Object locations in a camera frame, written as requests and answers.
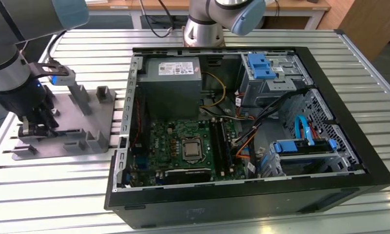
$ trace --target power supply label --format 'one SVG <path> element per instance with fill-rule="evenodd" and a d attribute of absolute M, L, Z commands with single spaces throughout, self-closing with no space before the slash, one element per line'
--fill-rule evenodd
<path fill-rule="evenodd" d="M 192 75 L 195 65 L 192 62 L 163 62 L 159 64 L 159 75 Z"/>

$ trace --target ram slot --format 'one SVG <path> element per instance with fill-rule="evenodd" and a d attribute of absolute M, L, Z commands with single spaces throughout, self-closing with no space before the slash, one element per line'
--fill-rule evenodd
<path fill-rule="evenodd" d="M 220 119 L 220 122 L 217 123 L 217 128 L 220 132 L 220 146 L 221 146 L 221 160 L 225 162 L 224 165 L 224 170 L 225 172 L 232 172 L 229 169 L 232 167 L 233 161 L 232 161 L 232 155 L 231 155 L 231 147 L 229 147 L 229 142 L 227 139 L 227 130 L 224 126 L 224 120 L 223 118 Z"/>
<path fill-rule="evenodd" d="M 212 149 L 215 155 L 215 166 L 216 166 L 216 174 L 219 176 L 224 176 L 225 173 L 229 172 L 228 166 L 228 154 L 229 149 L 225 147 L 228 145 L 225 138 L 225 130 L 223 128 L 223 122 L 211 120 L 209 121 L 209 132 L 211 132 L 211 140 L 212 140 Z"/>

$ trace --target gray fixture plate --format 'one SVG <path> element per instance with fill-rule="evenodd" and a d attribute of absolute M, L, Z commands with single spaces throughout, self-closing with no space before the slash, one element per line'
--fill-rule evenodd
<path fill-rule="evenodd" d="M 74 104 L 71 99 L 71 94 L 56 94 L 55 98 L 55 108 L 60 111 L 60 115 L 56 117 L 56 121 L 60 127 L 56 131 L 67 131 L 75 129 L 83 129 L 83 133 L 72 134 L 71 136 L 59 136 L 55 138 L 43 138 L 38 142 L 30 142 L 31 146 L 35 147 L 35 154 L 26 154 L 23 156 L 14 154 L 12 158 L 15 160 L 27 160 L 38 158 L 50 157 L 66 157 L 66 156 L 79 156 L 95 153 L 104 153 L 110 148 L 110 139 L 112 131 L 112 115 L 115 109 L 115 96 L 116 92 L 111 90 L 112 101 L 99 102 L 96 91 L 90 91 L 90 107 L 92 109 L 92 114 L 88 116 L 83 115 L 78 105 Z M 100 139 L 103 147 L 99 149 L 92 149 L 86 142 L 86 134 L 91 132 L 94 138 L 99 136 L 99 131 L 102 131 Z M 66 143 L 71 146 L 75 142 L 80 141 L 80 145 L 84 150 L 74 150 L 72 152 L 64 149 Z M 16 147 L 27 146 L 20 140 Z"/>

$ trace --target floor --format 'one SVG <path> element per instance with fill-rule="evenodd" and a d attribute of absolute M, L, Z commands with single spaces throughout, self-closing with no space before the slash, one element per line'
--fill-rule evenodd
<path fill-rule="evenodd" d="M 169 22 L 165 16 L 151 17 L 153 28 L 168 28 Z M 181 27 L 185 25 L 187 18 L 177 17 L 175 18 L 176 26 Z M 145 19 L 141 19 L 143 28 L 149 28 Z M 90 23 L 80 27 L 80 29 L 132 29 L 132 21 L 130 16 L 111 16 L 110 18 L 104 16 L 94 16 L 90 20 Z M 44 37 L 32 41 L 26 48 L 26 57 L 28 62 L 38 61 L 43 51 L 47 47 L 47 44 L 51 40 L 51 37 Z M 375 67 L 379 72 L 385 77 L 387 81 L 390 83 L 390 44 L 383 50 L 383 53 L 373 62 Z M 0 106 L 0 126 L 3 124 L 4 118 L 7 116 L 7 111 Z"/>

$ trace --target motherboard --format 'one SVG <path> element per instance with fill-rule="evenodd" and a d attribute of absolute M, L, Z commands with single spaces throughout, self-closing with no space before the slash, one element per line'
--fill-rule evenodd
<path fill-rule="evenodd" d="M 236 137 L 233 120 L 152 122 L 149 154 L 136 158 L 135 186 L 244 179 L 231 150 Z"/>

